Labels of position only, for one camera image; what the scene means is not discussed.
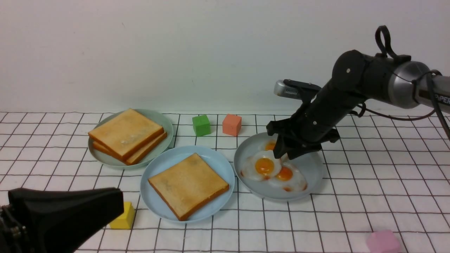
orange cube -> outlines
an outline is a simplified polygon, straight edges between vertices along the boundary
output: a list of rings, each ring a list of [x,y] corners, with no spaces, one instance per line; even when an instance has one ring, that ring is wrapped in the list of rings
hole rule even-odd
[[[241,131],[242,118],[237,115],[227,114],[222,122],[223,133],[231,136],[238,136]]]

bread slice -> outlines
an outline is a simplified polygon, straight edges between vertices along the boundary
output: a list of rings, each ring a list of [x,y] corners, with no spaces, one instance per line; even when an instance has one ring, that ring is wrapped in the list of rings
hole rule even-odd
[[[162,134],[164,128],[139,112],[128,109],[105,124],[91,130],[89,137],[107,148],[121,161],[150,140]]]
[[[180,221],[186,221],[230,187],[197,153],[148,182]]]
[[[150,151],[152,151],[158,144],[160,144],[165,138],[167,137],[167,132],[162,133],[161,135],[158,135],[155,139],[151,140],[149,143],[147,143],[144,147],[138,149],[134,154],[132,154],[127,160],[120,160],[119,157],[115,156],[114,153],[109,151],[107,148],[105,148],[103,145],[98,143],[97,141],[94,141],[92,143],[94,149],[105,153],[109,156],[114,157],[117,160],[120,160],[122,163],[126,165],[133,165],[137,164],[139,161],[144,158]]]

fried egg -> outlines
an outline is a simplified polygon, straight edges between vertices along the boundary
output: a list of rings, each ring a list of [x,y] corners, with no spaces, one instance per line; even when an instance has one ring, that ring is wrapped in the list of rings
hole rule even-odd
[[[277,143],[277,140],[269,140],[259,147],[260,150],[274,150],[275,144]]]
[[[264,142],[263,144],[261,144],[261,145],[259,146],[259,150],[265,150],[265,151],[268,151],[268,150],[274,150],[275,144],[276,144],[276,143],[277,143],[277,140],[271,139],[271,140],[269,140],[269,141]],[[284,154],[284,155],[281,157],[281,161],[285,161],[285,160],[287,160],[287,159],[288,159],[288,154]]]
[[[308,187],[305,177],[290,163],[283,163],[280,172],[268,180],[272,187],[285,191],[304,191]]]
[[[275,159],[272,150],[258,151],[247,158],[241,176],[255,181],[264,181],[276,176],[281,170],[281,160]]]

egg yolk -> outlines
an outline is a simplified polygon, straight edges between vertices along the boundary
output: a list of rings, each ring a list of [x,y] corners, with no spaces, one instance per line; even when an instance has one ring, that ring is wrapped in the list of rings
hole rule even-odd
[[[276,177],[278,178],[278,180],[288,181],[292,178],[292,171],[288,167],[283,166],[283,167],[281,167],[280,173],[278,173],[278,175],[276,175]]]
[[[274,148],[275,148],[275,144],[276,144],[276,142],[274,142],[274,141],[269,141],[266,145],[265,145],[265,150],[267,151],[267,150],[274,150]]]
[[[259,158],[255,163],[256,172],[261,175],[269,175],[274,171],[274,162],[269,158]]]

yellow cube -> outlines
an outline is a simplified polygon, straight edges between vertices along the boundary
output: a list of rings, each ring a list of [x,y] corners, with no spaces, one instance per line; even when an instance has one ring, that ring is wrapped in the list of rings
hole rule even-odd
[[[133,220],[135,218],[135,210],[131,202],[123,203],[123,214],[117,217],[114,221],[109,223],[112,229],[131,229]]]

